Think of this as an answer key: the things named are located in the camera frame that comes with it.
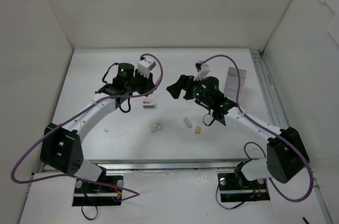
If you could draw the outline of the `small tan eraser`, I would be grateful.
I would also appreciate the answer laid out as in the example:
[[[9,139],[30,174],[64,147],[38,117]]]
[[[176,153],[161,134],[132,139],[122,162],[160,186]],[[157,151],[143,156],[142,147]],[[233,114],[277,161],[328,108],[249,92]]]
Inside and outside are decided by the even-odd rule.
[[[196,126],[194,132],[195,132],[196,134],[200,134],[200,133],[201,133],[201,127],[200,127],[200,126]]]

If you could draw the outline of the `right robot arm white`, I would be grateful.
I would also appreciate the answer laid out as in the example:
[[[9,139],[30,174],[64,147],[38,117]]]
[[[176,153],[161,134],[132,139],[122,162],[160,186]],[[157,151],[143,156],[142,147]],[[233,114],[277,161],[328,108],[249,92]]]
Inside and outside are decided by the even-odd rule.
[[[246,188],[254,180],[267,178],[285,184],[309,166],[309,157],[296,129],[272,126],[240,111],[238,105],[219,90],[217,78],[194,80],[193,76],[181,75],[176,83],[167,87],[167,91],[174,99],[184,91],[183,98],[194,100],[210,111],[214,121],[245,133],[250,140],[266,143],[264,158],[238,165],[238,172],[234,175],[237,186]]]

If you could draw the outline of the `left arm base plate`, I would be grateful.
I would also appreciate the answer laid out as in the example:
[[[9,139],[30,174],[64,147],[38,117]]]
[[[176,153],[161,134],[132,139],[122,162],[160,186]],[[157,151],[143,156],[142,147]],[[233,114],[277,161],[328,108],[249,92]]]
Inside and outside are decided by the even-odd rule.
[[[73,207],[102,207],[120,206],[122,190],[110,186],[96,185],[83,182],[79,179],[75,182],[73,194]]]

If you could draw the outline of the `eraser with pink sleeve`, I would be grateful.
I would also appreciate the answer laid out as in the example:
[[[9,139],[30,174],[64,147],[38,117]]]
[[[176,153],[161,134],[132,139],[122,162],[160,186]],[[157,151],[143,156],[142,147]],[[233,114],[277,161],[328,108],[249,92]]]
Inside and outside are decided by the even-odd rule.
[[[144,99],[142,103],[142,107],[144,109],[154,109],[156,107],[156,104],[151,99]]]

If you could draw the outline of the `aluminium rail frame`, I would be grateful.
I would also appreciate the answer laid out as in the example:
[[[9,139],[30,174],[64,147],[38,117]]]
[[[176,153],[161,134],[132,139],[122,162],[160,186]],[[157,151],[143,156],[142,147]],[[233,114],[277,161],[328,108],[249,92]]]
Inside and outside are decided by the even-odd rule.
[[[104,83],[85,109],[61,124],[51,123],[46,127],[41,138],[41,161],[58,170],[62,176],[76,178],[83,189],[101,190],[107,187],[121,192],[121,186],[108,182],[104,167],[84,158],[82,142],[103,118],[119,109],[122,103],[148,96],[157,90],[162,78],[153,79],[152,70],[156,66],[161,66],[161,62],[150,53],[142,54],[136,66],[119,63],[116,77],[110,83]],[[307,170],[309,177],[313,176],[309,156],[296,129],[266,124],[246,113],[238,97],[228,98],[219,89],[218,79],[209,75],[206,60],[198,61],[195,66],[196,75],[181,75],[176,83],[167,88],[172,98],[194,100],[208,111],[213,121],[233,126],[252,138],[266,142],[263,158],[247,158],[235,167],[232,174],[220,178],[215,193],[220,207],[232,201],[227,187],[233,182],[240,192],[253,188],[237,201],[236,207],[241,207],[248,202],[266,199],[269,193],[261,192],[261,189],[266,189],[268,185],[275,186],[278,182],[285,184],[302,169]]]

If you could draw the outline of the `clear divided organizer container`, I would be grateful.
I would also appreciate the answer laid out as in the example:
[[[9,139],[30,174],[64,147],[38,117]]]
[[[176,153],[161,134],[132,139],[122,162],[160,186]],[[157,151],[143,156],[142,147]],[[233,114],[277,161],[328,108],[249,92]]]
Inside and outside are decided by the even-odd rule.
[[[239,73],[237,73],[237,70],[235,67],[229,67],[227,71],[225,86],[224,86],[224,96],[236,100],[237,91],[239,91],[238,94],[238,100],[240,101],[242,99],[243,91],[244,91],[244,85],[246,79],[240,79],[240,76],[247,76],[247,70],[239,68]]]

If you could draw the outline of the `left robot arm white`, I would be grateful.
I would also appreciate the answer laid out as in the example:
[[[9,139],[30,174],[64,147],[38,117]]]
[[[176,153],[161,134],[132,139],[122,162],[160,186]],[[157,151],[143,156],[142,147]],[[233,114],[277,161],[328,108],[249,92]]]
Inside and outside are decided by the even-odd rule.
[[[54,123],[46,127],[41,161],[66,175],[87,180],[87,186],[94,192],[102,191],[106,185],[106,170],[84,158],[82,142],[105,116],[118,109],[133,93],[145,95],[155,87],[151,73],[155,66],[150,58],[141,59],[137,66],[119,63],[116,77],[111,83],[104,82],[83,114],[60,128]]]

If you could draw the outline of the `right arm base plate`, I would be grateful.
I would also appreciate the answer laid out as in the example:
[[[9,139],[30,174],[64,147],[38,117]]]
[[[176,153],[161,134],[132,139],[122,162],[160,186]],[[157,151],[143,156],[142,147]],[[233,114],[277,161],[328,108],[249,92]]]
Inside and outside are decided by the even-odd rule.
[[[270,201],[264,182],[241,182],[235,173],[218,173],[218,192],[222,203]]]

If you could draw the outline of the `white eraser red logo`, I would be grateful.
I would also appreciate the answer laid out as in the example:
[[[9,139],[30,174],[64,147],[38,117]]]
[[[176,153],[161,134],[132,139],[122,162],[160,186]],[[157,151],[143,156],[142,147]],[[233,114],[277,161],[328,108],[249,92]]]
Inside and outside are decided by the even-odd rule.
[[[151,133],[154,133],[156,131],[160,131],[162,130],[162,124],[159,122],[159,123],[154,123],[150,126],[149,130]]]

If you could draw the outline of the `white worn eraser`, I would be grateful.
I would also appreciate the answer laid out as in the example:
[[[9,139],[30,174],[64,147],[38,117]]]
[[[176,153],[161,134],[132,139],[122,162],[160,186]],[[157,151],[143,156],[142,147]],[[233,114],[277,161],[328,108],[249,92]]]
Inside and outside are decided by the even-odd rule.
[[[183,121],[184,121],[185,125],[186,125],[188,128],[191,128],[191,127],[192,127],[192,123],[191,123],[191,121],[189,120],[189,118],[185,117],[185,118],[183,119]]]

